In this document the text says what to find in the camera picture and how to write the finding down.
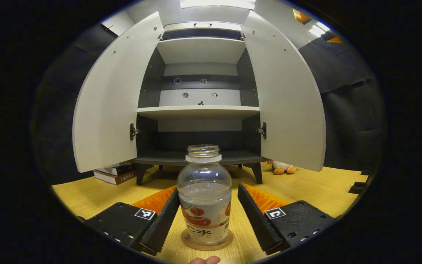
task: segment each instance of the plush duck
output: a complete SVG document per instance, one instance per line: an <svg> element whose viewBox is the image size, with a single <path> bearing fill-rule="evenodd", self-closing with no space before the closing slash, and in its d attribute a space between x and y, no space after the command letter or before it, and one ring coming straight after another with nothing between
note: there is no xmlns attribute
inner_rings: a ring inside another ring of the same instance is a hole
<svg viewBox="0 0 422 264"><path fill-rule="evenodd" d="M273 173L276 175L281 175L284 172L287 172L289 174L296 172L296 168L293 165L285 164L275 160L270 160L266 163L271 164L271 167L273 168Z"/></svg>

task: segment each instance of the plastic bottle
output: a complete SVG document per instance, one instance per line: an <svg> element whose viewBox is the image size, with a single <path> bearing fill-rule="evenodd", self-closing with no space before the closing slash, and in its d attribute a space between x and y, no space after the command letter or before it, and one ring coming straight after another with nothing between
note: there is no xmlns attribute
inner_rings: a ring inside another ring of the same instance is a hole
<svg viewBox="0 0 422 264"><path fill-rule="evenodd" d="M217 145L188 147L177 188L181 211L193 242L212 246L222 242L229 227L232 180L218 162L222 159Z"/></svg>

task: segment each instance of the wooden table surface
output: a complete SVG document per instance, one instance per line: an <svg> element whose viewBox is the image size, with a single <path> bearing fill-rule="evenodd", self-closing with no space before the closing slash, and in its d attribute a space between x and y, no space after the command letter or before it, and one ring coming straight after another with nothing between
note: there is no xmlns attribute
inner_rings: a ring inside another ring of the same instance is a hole
<svg viewBox="0 0 422 264"><path fill-rule="evenodd" d="M295 174L273 175L271 165L262 162L263 184L256 184L250 168L239 169L237 165L226 166L232 181L232 200L238 201L239 182L250 184L276 195L288 202L305 200L332 217L343 214L356 199L357 194L348 190L354 182L365 182L367 176L360 172L324 167L321 172L297 168ZM132 204L162 189L176 184L182 167L164 166L148 169L143 185L137 186L131 179L118 186L103 182L94 177L52 186L60 199L75 215L89 219L115 202ZM248 218L240 202L231 203L229 229L234 233L233 242L216 251L197 251L185 246L180 239L185 229L185 221L178 210L167 236L162 252L157 258L172 263L187 264L195 257L206 259L210 256L221 258L220 264L240 264L263 259L261 250Z"/></svg>

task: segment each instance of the open cabinet door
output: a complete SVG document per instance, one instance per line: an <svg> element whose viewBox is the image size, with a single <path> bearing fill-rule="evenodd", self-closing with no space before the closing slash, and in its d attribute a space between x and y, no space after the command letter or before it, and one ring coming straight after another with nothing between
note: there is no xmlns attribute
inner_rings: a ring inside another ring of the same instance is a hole
<svg viewBox="0 0 422 264"><path fill-rule="evenodd" d="M296 47L273 24L251 11L242 27L266 122L261 155L321 171L325 114L317 83Z"/></svg>
<svg viewBox="0 0 422 264"><path fill-rule="evenodd" d="M159 12L126 30L107 47L89 71L77 97L73 149L79 172L137 157L136 108L142 79L159 35Z"/></svg>

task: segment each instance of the stack of books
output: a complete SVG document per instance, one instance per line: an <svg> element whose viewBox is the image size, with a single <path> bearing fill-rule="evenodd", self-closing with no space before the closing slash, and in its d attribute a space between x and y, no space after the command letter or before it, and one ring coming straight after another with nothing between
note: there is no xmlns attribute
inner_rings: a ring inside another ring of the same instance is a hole
<svg viewBox="0 0 422 264"><path fill-rule="evenodd" d="M94 177L104 182L119 185L136 176L136 164L94 169Z"/></svg>

